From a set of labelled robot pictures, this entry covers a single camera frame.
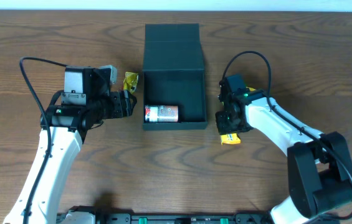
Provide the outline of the orange Le-mond biscuit packet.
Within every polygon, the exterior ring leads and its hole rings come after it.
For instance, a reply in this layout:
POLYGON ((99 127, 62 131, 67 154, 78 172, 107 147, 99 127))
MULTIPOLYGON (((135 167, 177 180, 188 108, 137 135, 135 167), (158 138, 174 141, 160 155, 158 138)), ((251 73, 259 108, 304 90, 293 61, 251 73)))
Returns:
POLYGON ((240 144, 241 140, 236 133, 221 135, 221 144, 240 144))

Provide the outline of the red Pringles can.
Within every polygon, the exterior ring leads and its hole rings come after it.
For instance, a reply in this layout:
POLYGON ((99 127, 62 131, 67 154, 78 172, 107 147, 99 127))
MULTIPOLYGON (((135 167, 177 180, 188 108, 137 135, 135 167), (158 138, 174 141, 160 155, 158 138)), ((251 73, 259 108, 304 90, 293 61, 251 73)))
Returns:
POLYGON ((177 123, 179 110, 177 106, 145 105, 145 121, 149 123, 177 123))

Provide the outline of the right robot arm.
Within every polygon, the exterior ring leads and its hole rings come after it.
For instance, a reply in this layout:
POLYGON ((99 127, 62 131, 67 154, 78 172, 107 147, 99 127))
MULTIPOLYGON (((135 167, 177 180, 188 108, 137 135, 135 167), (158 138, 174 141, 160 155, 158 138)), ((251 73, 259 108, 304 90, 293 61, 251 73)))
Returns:
POLYGON ((337 223, 331 210, 352 202, 352 159, 346 139, 325 134, 285 111, 263 90, 251 90, 240 75, 219 82, 219 134, 257 129, 287 157, 289 196, 270 211, 273 223, 337 223))

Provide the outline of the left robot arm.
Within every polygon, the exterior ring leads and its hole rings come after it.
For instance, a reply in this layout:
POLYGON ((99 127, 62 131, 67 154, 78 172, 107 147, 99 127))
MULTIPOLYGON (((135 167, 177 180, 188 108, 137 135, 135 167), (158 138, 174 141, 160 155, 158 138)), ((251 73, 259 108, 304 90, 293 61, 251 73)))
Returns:
POLYGON ((5 223, 55 223, 73 161, 87 131, 106 119, 131 116, 136 97, 111 91, 117 70, 67 66, 64 88, 55 93, 40 119, 39 145, 22 191, 5 223))

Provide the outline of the yellow crumpled snack packet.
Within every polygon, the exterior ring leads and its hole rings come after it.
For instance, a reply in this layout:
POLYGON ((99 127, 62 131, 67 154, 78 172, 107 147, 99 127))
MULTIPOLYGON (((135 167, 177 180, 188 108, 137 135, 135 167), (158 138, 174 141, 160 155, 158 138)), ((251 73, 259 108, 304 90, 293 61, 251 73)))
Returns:
POLYGON ((139 80, 139 74, 133 72, 126 72, 123 80, 123 89, 134 93, 136 91, 139 80))

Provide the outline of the dark green open gift box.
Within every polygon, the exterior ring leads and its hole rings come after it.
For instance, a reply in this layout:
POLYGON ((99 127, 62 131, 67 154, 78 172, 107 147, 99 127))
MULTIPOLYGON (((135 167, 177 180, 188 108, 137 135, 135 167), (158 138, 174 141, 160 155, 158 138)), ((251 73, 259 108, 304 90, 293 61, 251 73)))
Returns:
POLYGON ((147 24, 143 106, 176 106, 175 122, 148 121, 145 131, 206 129, 205 65, 198 24, 147 24))

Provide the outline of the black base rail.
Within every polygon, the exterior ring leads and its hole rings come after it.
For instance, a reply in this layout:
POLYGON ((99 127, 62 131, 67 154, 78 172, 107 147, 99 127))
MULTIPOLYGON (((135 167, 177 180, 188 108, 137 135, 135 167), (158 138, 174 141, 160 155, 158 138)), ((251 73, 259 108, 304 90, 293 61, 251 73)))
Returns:
POLYGON ((271 224, 264 213, 237 213, 235 215, 147 215, 108 213, 86 206, 74 206, 66 214, 58 214, 56 223, 91 224, 271 224))

